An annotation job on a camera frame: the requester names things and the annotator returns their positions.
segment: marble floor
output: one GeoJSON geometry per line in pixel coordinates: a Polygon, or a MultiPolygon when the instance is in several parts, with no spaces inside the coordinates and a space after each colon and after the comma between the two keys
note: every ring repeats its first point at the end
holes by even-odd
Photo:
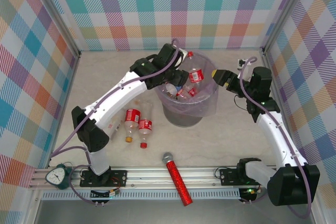
{"type": "MultiPolygon", "coordinates": [[[[135,60],[154,51],[84,52],[71,89],[65,115],[58,134],[58,147],[72,132],[71,110],[92,103],[114,86],[135,60]]],[[[253,50],[204,50],[219,69],[237,72],[237,59],[257,56],[254,66],[262,65],[259,52],[253,50]]],[[[120,127],[107,145],[111,166],[163,166],[162,154],[170,151],[178,166],[236,165],[240,158],[258,157],[267,165],[275,161],[262,131],[251,116],[235,106],[234,94],[219,89],[216,114],[203,118],[197,125],[181,128],[168,122],[159,99],[153,90],[143,93],[153,102],[153,134],[148,148],[141,149],[139,137],[133,143],[125,142],[125,130],[120,127]]],[[[237,99],[245,107],[243,99],[237,99]]],[[[66,147],[81,145],[77,136],[66,147]]],[[[86,164],[82,150],[71,150],[54,157],[50,165],[72,162],[86,164]]]]}

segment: plaid wall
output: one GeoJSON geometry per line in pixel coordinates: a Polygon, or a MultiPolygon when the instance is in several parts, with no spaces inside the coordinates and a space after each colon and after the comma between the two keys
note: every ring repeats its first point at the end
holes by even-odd
{"type": "Polygon", "coordinates": [[[41,0],[0,0],[0,223],[17,223],[26,210],[74,63],[41,0]]]}
{"type": "Polygon", "coordinates": [[[86,50],[156,49],[173,37],[186,48],[259,48],[286,2],[54,1],[78,44],[86,50]]]}
{"type": "Polygon", "coordinates": [[[336,222],[336,0],[299,0],[269,60],[293,138],[321,172],[324,213],[336,222]]]}

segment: trash can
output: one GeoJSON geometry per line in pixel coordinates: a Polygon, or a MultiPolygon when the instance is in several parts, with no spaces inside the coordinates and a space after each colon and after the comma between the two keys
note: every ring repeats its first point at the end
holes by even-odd
{"type": "Polygon", "coordinates": [[[190,127],[197,124],[203,117],[216,113],[218,100],[218,85],[212,79],[212,71],[217,69],[215,64],[200,52],[194,52],[195,61],[201,67],[204,80],[196,96],[187,101],[170,98],[165,85],[155,88],[162,102],[163,113],[168,121],[179,127],[190,127]]]}

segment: plastic bag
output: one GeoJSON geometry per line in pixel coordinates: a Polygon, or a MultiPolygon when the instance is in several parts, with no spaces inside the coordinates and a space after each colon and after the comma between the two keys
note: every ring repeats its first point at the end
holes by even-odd
{"type": "Polygon", "coordinates": [[[217,68],[215,64],[202,53],[193,53],[194,60],[197,61],[201,67],[204,76],[198,94],[188,101],[182,102],[168,97],[165,85],[156,87],[155,91],[162,104],[171,112],[196,117],[214,115],[217,108],[218,85],[212,79],[212,71],[217,68]]]}

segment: microphone head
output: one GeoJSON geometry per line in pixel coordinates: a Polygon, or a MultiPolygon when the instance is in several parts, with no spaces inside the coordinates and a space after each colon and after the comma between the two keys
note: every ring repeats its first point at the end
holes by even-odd
{"type": "Polygon", "coordinates": [[[173,160],[173,154],[171,154],[170,152],[166,152],[165,154],[163,154],[162,156],[162,161],[167,164],[168,162],[173,160]]]}

